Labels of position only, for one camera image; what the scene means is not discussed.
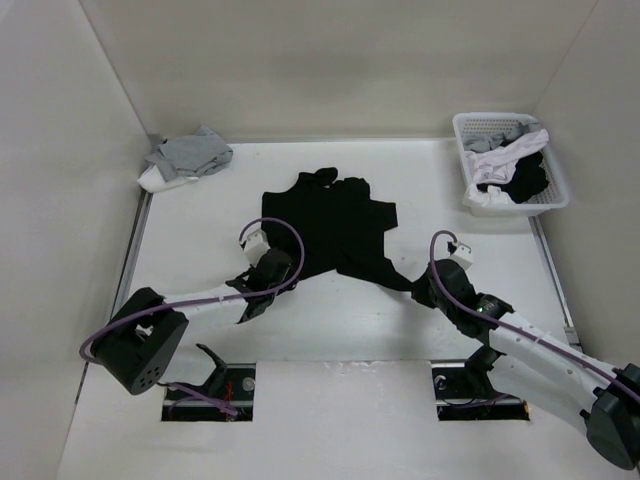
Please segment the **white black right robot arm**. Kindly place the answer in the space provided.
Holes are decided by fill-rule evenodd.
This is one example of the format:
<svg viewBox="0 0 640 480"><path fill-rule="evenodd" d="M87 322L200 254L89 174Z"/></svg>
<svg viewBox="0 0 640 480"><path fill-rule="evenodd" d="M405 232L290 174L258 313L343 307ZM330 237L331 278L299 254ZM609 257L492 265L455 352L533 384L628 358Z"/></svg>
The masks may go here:
<svg viewBox="0 0 640 480"><path fill-rule="evenodd" d="M471 393L495 390L518 397L573 426L614 466L638 467L637 365L615 367L557 340L507 302L476 292L450 259L430 265L413 283L411 296L481 343L463 373Z"/></svg>

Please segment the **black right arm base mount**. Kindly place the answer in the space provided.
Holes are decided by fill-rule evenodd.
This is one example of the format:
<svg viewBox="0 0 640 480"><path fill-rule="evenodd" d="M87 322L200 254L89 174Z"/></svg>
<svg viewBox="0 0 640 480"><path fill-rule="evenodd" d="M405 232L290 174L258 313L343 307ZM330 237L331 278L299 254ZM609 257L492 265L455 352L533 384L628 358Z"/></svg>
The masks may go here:
<svg viewBox="0 0 640 480"><path fill-rule="evenodd" d="M440 421L529 421L525 401L494 389L488 374L499 354L482 346L466 360L433 363L431 375Z"/></svg>

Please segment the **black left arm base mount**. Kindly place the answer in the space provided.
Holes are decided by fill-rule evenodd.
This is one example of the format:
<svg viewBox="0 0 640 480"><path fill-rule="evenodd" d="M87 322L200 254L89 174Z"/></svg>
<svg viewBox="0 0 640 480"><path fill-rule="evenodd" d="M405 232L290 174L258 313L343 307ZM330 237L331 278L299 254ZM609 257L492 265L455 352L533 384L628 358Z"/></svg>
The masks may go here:
<svg viewBox="0 0 640 480"><path fill-rule="evenodd" d="M160 385L164 422L250 422L257 365L228 363L204 344L180 349Z"/></svg>

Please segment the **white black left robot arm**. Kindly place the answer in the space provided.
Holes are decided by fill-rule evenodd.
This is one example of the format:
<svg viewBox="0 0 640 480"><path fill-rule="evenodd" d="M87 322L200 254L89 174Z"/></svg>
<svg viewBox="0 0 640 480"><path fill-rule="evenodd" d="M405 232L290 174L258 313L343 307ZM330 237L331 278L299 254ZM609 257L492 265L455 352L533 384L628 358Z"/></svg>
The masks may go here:
<svg viewBox="0 0 640 480"><path fill-rule="evenodd" d="M150 287L135 291L85 350L132 395L157 383L180 383L206 399L224 387L220 359L202 345L202 333L246 323L291 289L304 264L286 252L269 249L255 266L209 291L161 295Z"/></svg>

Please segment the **black tank top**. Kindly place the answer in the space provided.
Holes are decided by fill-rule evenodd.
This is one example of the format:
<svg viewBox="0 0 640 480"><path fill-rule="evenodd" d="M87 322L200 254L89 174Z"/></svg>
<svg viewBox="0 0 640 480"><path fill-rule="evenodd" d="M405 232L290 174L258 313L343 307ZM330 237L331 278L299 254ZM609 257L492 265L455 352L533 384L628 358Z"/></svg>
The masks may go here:
<svg viewBox="0 0 640 480"><path fill-rule="evenodd" d="M362 178L338 178L335 167L301 172L288 190L262 195L261 214L291 225L305 260L299 278L329 271L399 292L412 282L385 256L384 236L398 226L396 205L371 198Z"/></svg>

